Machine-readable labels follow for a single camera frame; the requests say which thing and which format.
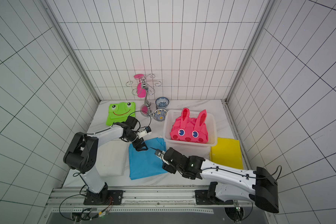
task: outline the bunny eye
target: bunny eye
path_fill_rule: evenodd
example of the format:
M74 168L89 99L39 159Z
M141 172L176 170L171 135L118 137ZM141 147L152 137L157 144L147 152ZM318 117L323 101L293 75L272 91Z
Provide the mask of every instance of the bunny eye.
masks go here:
M183 136L186 132L183 129L179 129L178 134L180 136Z
M197 137L198 137L198 132L197 132L197 131L193 131L193 132L192 132L192 136L193 136L194 138L197 138Z

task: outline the blue and white plate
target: blue and white plate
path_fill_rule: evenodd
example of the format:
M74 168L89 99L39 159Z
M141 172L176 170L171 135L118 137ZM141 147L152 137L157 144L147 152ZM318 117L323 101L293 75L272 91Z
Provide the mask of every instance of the blue and white plate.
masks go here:
M166 119L167 111L164 109L157 109L153 112L153 118L159 122Z
M166 108L169 104L169 100L166 97L160 97L156 99L155 104L157 105L158 108Z

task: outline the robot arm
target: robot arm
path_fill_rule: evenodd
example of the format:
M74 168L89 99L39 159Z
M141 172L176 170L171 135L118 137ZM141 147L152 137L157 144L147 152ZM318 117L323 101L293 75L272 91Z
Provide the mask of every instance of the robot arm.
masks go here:
M208 194L215 201L254 201L258 208L279 212L277 182L264 168L258 167L256 171L235 169L195 155L186 157L173 148L166 152L155 150L163 161L164 170L170 173L178 171L192 180L211 180Z
M89 194L94 198L95 203L105 202L108 197L107 183L99 176L95 166L97 149L108 141L120 138L132 142L137 151L147 150L143 137L151 134L151 129L146 127L141 132L133 131L136 124L137 120L129 116L125 122L114 123L103 131L92 134L78 132L74 135L63 162L71 169L79 171L78 174L87 185Z
M128 117L125 122L114 123L106 130L74 135L64 156L64 163L79 171L79 175L88 187L85 205L103 205L110 197L105 183L96 169L95 162L99 146L115 138L132 142L137 151L147 150L143 136L150 134L146 127L142 132L133 131L137 120ZM194 180L211 180L208 195L215 201L247 200L254 201L258 208L271 213L278 213L277 182L264 168L256 171L240 170L215 164L198 156L186 157L173 148L166 152L155 149L155 154L162 159L162 168L170 173L178 171L183 177Z

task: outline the mounting plate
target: mounting plate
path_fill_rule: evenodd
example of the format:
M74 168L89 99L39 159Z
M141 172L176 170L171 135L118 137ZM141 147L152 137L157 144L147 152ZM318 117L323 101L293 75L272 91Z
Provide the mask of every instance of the mounting plate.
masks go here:
M111 196L113 198L112 205L120 205L122 202L122 190L108 190L108 198ZM88 198L85 198L83 202L84 205L109 205L110 200L108 199L105 203L98 201L96 198L92 197L92 195L88 195Z
M222 201L217 198L208 198L208 190L195 190L197 205L232 205L233 200Z

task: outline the frog mouth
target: frog mouth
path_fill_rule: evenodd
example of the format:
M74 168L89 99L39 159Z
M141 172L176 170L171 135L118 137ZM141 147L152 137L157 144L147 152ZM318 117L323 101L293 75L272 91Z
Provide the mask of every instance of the frog mouth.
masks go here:
M126 113L124 113L124 114L116 114L115 112L113 112L115 115L117 115L117 116L122 116L122 115L125 115Z

